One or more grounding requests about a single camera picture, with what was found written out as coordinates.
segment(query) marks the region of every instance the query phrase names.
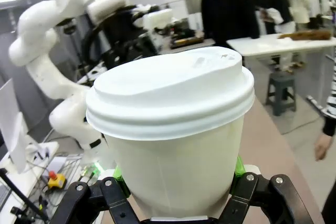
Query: brown furry object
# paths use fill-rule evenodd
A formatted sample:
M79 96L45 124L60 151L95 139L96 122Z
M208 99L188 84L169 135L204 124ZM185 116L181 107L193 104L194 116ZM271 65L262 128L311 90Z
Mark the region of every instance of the brown furry object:
M331 38L331 31L328 30L312 30L299 31L292 34L282 34L279 39L291 38L292 40L329 40Z

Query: black jacket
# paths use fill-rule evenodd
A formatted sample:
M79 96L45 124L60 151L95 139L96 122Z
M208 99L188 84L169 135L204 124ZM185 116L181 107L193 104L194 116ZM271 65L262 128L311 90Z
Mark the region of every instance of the black jacket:
M260 7L264 9L274 8L277 10L284 20L282 24L293 21L289 11L288 0L260 0Z
M217 44L237 38L259 38L252 0L202 0L204 32Z

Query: gray stool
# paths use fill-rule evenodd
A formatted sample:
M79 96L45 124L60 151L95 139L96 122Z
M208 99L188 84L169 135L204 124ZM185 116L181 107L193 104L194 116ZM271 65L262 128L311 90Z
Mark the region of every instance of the gray stool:
M271 92L271 86L274 86L275 92ZM293 89L293 94L288 92L288 88ZM296 88L294 76L285 72L271 73L268 81L268 90L266 105L273 106L273 115L281 116L286 109L292 109L296 111Z

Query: white paper cup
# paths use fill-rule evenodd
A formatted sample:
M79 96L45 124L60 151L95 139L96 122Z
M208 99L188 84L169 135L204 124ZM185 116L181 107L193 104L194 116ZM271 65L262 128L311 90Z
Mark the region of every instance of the white paper cup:
M254 79L235 51L212 47L114 68L87 96L147 217L218 217L232 183Z

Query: keyboard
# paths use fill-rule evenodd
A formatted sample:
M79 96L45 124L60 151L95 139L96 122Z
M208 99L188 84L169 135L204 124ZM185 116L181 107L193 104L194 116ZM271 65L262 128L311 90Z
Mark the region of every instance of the keyboard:
M6 186L0 184L0 212L7 202L7 199L11 195L12 190L8 189Z

